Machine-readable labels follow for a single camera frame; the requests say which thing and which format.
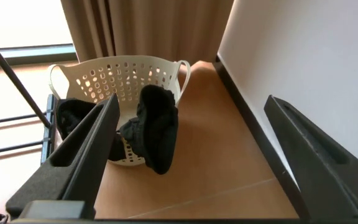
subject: curtain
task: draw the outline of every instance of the curtain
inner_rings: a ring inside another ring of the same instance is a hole
[[[62,0],[79,61],[153,55],[212,62],[233,0]]]

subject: laundry basket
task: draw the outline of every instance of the laundry basket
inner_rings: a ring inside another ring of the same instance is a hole
[[[187,67],[182,89],[178,82],[181,64]],[[153,84],[171,90],[178,104],[190,79],[190,64],[187,61],[170,62],[162,58],[143,55],[97,58],[70,67],[51,65],[48,68],[49,87],[58,99],[61,97],[52,81],[55,67],[59,67],[68,80],[67,98],[98,103],[116,94],[121,114],[118,128],[129,119],[136,117],[139,94],[144,86]],[[122,140],[126,159],[113,163],[123,166],[136,166],[144,163],[144,158],[137,157],[128,142],[125,139]]]

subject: drying rack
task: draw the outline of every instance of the drying rack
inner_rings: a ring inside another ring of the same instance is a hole
[[[41,164],[45,162],[47,157],[51,155],[55,147],[55,118],[54,111],[57,105],[57,99],[51,94],[48,96],[47,101],[47,110],[42,112],[40,108],[37,106],[33,98],[30,96],[29,92],[25,89],[24,85],[21,83],[12,67],[6,62],[5,58],[0,53],[0,67],[4,70],[5,74],[8,78],[13,82],[17,90],[24,97],[26,102],[30,105],[35,114],[28,114],[23,116],[17,116],[13,118],[4,118],[0,119],[0,123],[5,123],[9,121],[18,121],[22,119],[35,118],[38,117],[41,122],[44,124],[44,137],[36,142],[29,142],[25,144],[19,144],[15,146],[8,146],[0,148],[0,152],[7,152],[16,149],[23,149],[26,147],[42,145],[42,153],[41,153]]]

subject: brown floor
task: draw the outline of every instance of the brown floor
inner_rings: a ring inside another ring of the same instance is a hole
[[[45,109],[46,65],[17,72]],[[31,114],[0,73],[0,118]],[[17,108],[9,112],[6,107]],[[96,218],[295,218],[280,184],[210,63],[192,66],[179,105],[175,157],[165,175],[145,165],[106,164]],[[0,146],[39,140],[39,122],[0,128]],[[0,155],[0,213],[6,200],[38,168],[39,147]]]

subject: wall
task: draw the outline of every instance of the wall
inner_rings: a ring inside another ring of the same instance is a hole
[[[236,0],[218,55],[288,170],[270,94],[358,158],[358,1]]]

